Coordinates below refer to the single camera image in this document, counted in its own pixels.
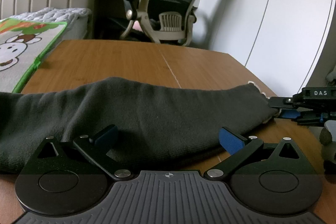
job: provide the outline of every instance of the table top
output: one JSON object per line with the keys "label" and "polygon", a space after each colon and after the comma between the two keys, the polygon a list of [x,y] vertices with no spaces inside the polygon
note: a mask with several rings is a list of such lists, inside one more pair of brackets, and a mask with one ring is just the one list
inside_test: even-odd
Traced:
{"label": "table top", "polygon": [[[228,54],[145,42],[71,40],[62,42],[31,77],[22,93],[56,92],[103,80],[125,79],[182,89],[220,90],[254,81],[267,96],[275,94]],[[323,174],[321,144],[306,128],[289,120],[274,119],[251,132],[265,142],[292,138],[319,174]],[[184,169],[202,173],[229,156],[227,152],[195,162]],[[314,212],[335,224],[336,186],[323,180],[323,193]],[[13,176],[0,178],[0,223],[9,224],[22,214]]]}

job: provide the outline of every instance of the cartoon mat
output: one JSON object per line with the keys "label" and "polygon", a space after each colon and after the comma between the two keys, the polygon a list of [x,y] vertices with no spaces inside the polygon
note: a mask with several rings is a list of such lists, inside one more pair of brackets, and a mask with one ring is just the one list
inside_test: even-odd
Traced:
{"label": "cartoon mat", "polygon": [[20,92],[66,28],[8,18],[0,23],[0,91]]}

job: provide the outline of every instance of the white wardrobe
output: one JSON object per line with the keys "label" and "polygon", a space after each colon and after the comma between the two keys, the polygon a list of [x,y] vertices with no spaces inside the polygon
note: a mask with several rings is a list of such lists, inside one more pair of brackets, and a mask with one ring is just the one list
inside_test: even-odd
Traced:
{"label": "white wardrobe", "polygon": [[291,96],[325,84],[336,64],[334,8],[335,0],[201,0],[193,43],[229,53],[277,95]]}

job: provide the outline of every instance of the gray cloth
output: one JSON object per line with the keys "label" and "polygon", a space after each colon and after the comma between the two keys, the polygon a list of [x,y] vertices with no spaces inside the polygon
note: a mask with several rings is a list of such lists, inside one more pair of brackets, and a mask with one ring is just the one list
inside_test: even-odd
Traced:
{"label": "gray cloth", "polygon": [[204,91],[108,78],[56,93],[0,93],[0,170],[20,172],[47,136],[69,141],[110,124],[120,131],[107,154],[114,160],[133,169],[188,163],[218,151],[221,127],[244,134],[275,113],[253,84]]}

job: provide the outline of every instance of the bed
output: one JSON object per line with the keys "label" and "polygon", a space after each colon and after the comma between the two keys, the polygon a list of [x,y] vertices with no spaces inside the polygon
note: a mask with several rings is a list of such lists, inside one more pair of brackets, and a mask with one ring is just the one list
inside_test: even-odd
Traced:
{"label": "bed", "polygon": [[[20,92],[45,57],[62,41],[91,38],[93,7],[94,0],[0,0],[0,20],[3,20],[0,23],[0,92]],[[67,23],[62,13],[56,12],[61,14],[57,18],[61,20],[59,23],[64,23],[58,25],[44,17],[34,16],[29,21],[11,18],[57,9],[86,12],[75,13],[76,17],[68,15]]]}

